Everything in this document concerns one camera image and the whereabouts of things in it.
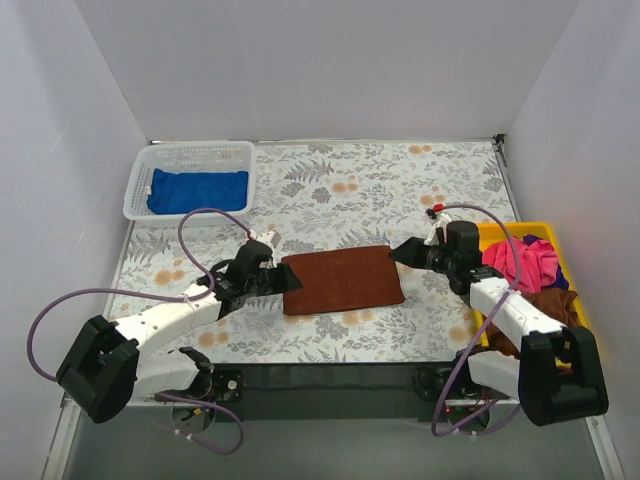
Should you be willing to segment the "blue towel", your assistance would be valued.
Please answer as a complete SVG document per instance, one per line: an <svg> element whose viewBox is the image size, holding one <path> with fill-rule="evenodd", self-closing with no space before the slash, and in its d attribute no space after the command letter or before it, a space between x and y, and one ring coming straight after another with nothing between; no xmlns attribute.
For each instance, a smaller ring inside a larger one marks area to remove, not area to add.
<svg viewBox="0 0 640 480"><path fill-rule="evenodd" d="M249 173L171 173L155 169L147 197L157 215L186 214L199 208L240 211L247 206Z"/></svg>

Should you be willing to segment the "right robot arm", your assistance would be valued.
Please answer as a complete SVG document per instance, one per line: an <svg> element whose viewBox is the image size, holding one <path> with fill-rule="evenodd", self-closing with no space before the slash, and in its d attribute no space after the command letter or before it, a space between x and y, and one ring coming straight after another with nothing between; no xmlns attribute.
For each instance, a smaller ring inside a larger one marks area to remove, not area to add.
<svg viewBox="0 0 640 480"><path fill-rule="evenodd" d="M447 277L451 291L485 316L517 348L517 357L472 343L450 370L434 374L430 389L442 409L452 389L482 388L518 401L526 417L545 426L598 416L609 398L593 333L571 328L536 308L507 278L482 261L480 233L468 221L437 227L425 240L412 237L391 258Z"/></svg>

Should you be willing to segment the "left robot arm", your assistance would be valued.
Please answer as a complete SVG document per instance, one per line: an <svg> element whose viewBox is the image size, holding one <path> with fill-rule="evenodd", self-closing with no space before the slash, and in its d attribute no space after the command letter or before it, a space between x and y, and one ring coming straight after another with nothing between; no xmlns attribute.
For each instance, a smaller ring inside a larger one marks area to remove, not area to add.
<svg viewBox="0 0 640 480"><path fill-rule="evenodd" d="M109 322L88 320L58 368L55 381L96 423L115 417L132 399L163 392L181 401L204 400L215 390L214 365L193 347L173 341L241 309L247 300L301 288L291 267L275 259L279 242L268 231L215 264L185 299Z"/></svg>

